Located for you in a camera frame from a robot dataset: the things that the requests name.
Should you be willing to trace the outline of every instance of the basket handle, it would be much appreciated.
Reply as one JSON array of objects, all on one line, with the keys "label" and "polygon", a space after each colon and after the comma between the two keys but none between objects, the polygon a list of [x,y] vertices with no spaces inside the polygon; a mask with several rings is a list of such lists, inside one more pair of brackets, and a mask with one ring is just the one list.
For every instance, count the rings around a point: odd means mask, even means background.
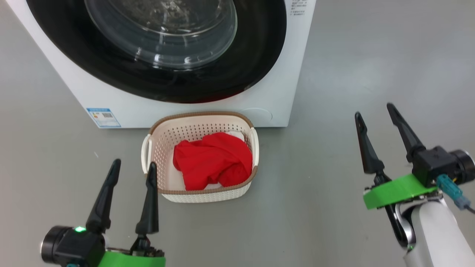
[{"label": "basket handle", "polygon": [[256,167],[259,164],[259,138],[257,137],[257,131],[254,127],[251,128],[251,133],[251,142],[255,149],[253,153],[254,167]]},{"label": "basket handle", "polygon": [[142,161],[142,171],[145,174],[147,174],[148,172],[147,166],[150,166],[150,159],[152,158],[152,140],[150,137],[151,137],[150,134],[148,134],[143,140],[142,151],[140,154],[140,158]]}]

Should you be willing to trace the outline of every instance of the perforated pattern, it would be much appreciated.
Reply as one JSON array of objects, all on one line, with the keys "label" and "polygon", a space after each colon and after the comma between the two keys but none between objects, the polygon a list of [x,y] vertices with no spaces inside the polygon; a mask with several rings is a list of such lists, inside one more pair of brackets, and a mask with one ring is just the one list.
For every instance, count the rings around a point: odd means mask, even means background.
[{"label": "perforated pattern", "polygon": [[[196,141],[208,134],[218,132],[237,131],[244,135],[244,140],[253,154],[255,163],[256,148],[253,147],[252,130],[242,118],[231,115],[205,115],[176,118],[159,124],[151,135],[152,158],[157,164],[157,182],[162,190],[169,190],[167,184],[167,166],[172,164],[169,156],[173,148],[182,140]],[[250,183],[236,190],[222,191],[208,194],[164,194],[174,202],[212,202],[227,200],[241,196],[250,186]]]}]

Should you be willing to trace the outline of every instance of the energy label sticker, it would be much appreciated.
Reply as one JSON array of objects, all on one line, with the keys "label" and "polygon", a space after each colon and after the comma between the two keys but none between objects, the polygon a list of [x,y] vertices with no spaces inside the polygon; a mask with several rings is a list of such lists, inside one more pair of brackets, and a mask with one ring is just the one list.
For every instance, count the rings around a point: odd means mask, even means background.
[{"label": "energy label sticker", "polygon": [[87,112],[91,115],[99,128],[120,128],[120,124],[112,111],[108,108],[88,108]]}]

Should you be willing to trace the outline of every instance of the blue connector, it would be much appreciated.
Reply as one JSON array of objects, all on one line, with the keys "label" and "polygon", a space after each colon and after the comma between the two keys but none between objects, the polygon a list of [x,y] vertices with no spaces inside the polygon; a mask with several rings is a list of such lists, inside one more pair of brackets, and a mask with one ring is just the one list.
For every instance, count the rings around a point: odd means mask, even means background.
[{"label": "blue connector", "polygon": [[447,194],[460,210],[470,207],[470,200],[463,196],[462,190],[446,174],[437,177],[437,187]]}]

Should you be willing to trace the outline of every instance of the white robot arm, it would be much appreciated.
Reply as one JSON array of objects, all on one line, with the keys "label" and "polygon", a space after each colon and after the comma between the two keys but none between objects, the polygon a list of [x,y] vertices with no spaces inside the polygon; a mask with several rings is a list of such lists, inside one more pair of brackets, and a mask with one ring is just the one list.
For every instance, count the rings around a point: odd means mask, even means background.
[{"label": "white robot arm", "polygon": [[408,267],[474,267],[475,255],[445,201],[428,201],[407,209],[411,241]]}]

